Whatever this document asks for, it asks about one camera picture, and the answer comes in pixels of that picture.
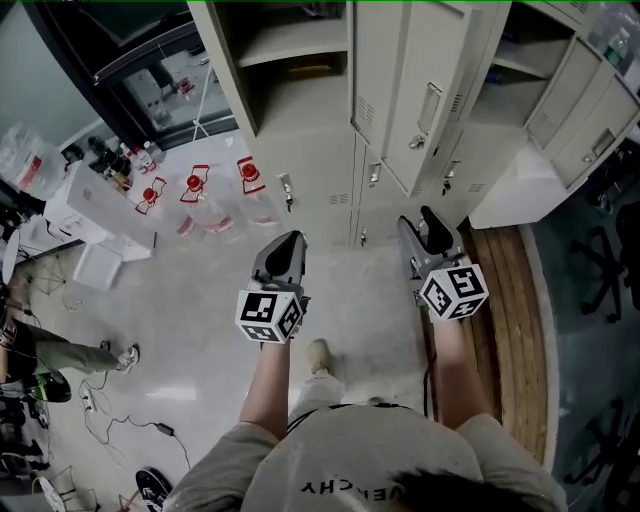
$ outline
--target plastic bottle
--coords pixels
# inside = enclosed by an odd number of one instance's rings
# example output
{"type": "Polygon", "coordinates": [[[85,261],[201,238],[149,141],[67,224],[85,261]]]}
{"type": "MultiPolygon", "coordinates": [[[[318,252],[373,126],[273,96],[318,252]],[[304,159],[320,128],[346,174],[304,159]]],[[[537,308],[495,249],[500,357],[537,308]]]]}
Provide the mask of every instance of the plastic bottle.
{"type": "Polygon", "coordinates": [[[238,170],[242,177],[241,208],[249,222],[257,226],[279,224],[278,214],[271,204],[260,171],[253,164],[253,158],[238,160],[238,170]]]}
{"type": "Polygon", "coordinates": [[[155,142],[147,141],[143,144],[143,146],[156,164],[161,164],[162,162],[164,162],[166,154],[158,147],[155,142]]]}
{"type": "Polygon", "coordinates": [[[51,199],[66,175],[67,161],[35,130],[12,126],[0,142],[0,176],[42,201],[51,199]]]}
{"type": "Polygon", "coordinates": [[[194,166],[180,202],[204,230],[222,233],[235,224],[229,204],[232,202],[231,189],[221,175],[209,170],[209,166],[194,166]]]}
{"type": "Polygon", "coordinates": [[[618,69],[622,61],[627,56],[629,51],[629,32],[623,27],[609,40],[609,46],[604,52],[604,58],[607,59],[611,65],[618,69]]]}
{"type": "Polygon", "coordinates": [[[156,163],[153,161],[153,158],[149,156],[144,149],[136,148],[135,150],[136,157],[138,161],[143,167],[142,174],[147,174],[148,172],[156,170],[156,163]]]}
{"type": "Polygon", "coordinates": [[[172,186],[162,178],[153,180],[151,187],[142,193],[142,201],[136,211],[145,216],[145,224],[158,233],[180,238],[200,238],[204,234],[196,229],[189,214],[176,201],[172,186]]]}
{"type": "Polygon", "coordinates": [[[137,172],[144,172],[144,167],[142,167],[140,159],[126,146],[124,142],[120,144],[120,148],[122,149],[122,154],[129,160],[129,162],[131,162],[131,168],[137,172]]]}

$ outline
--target power adapter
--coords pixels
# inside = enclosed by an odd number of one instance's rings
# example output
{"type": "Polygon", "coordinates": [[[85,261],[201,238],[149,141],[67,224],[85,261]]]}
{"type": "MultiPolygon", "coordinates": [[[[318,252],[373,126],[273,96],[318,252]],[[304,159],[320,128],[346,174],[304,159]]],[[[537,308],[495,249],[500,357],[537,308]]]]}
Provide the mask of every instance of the power adapter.
{"type": "Polygon", "coordinates": [[[165,425],[164,423],[154,423],[154,425],[165,436],[174,437],[173,435],[174,430],[170,426],[165,425]]]}

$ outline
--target shelf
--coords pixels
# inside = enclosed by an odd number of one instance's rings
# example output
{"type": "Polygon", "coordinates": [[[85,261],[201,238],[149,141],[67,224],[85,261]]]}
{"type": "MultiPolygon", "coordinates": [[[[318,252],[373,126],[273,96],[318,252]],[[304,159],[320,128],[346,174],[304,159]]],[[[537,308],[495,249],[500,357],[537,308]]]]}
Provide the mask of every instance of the shelf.
{"type": "Polygon", "coordinates": [[[567,44],[566,40],[528,44],[500,41],[492,63],[546,80],[558,67],[567,44]]]}
{"type": "Polygon", "coordinates": [[[347,75],[274,84],[262,107],[258,137],[302,136],[348,124],[347,75]]]}
{"type": "Polygon", "coordinates": [[[508,85],[485,82],[469,120],[522,128],[546,86],[544,80],[508,85]]]}
{"type": "Polygon", "coordinates": [[[274,24],[257,31],[237,64],[247,67],[302,55],[345,52],[347,49],[345,18],[274,24]]]}

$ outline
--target office chair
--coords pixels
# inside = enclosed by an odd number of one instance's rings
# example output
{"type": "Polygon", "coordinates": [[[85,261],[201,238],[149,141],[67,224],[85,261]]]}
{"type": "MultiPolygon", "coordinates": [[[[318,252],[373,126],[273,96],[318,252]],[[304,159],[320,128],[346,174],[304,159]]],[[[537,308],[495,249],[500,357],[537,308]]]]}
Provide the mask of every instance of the office chair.
{"type": "Polygon", "coordinates": [[[602,240],[602,254],[586,246],[585,244],[573,240],[570,250],[572,253],[580,252],[589,260],[598,265],[602,270],[600,279],[602,285],[592,302],[583,302],[582,313],[589,315],[595,312],[599,307],[607,292],[611,290],[613,302],[615,304],[615,312],[607,315],[609,323],[615,323],[621,318],[620,306],[620,285],[618,276],[626,270],[627,276],[624,278],[624,285],[631,288],[631,297],[633,306],[640,310],[640,240],[634,236],[634,227],[640,222],[640,201],[624,205],[620,208],[616,217],[616,232],[622,250],[620,251],[620,260],[616,260],[611,250],[609,238],[602,226],[596,226],[589,232],[589,237],[600,237],[602,240]]]}

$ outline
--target shoe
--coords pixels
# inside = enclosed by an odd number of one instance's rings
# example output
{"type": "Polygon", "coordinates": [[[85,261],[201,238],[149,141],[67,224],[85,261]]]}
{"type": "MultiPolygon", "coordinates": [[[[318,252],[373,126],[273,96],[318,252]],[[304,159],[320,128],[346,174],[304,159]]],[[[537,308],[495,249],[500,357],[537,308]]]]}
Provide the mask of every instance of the shoe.
{"type": "Polygon", "coordinates": [[[311,366],[311,373],[314,375],[319,371],[330,373],[331,369],[331,352],[327,347],[327,342],[322,338],[313,340],[307,347],[307,359],[311,366]]]}
{"type": "Polygon", "coordinates": [[[172,490],[162,473],[152,467],[144,467],[136,473],[136,484],[149,512],[162,512],[164,501],[172,490]]]}
{"type": "Polygon", "coordinates": [[[118,356],[117,370],[122,373],[129,373],[140,361],[140,351],[135,345],[131,345],[127,350],[118,356]]]}

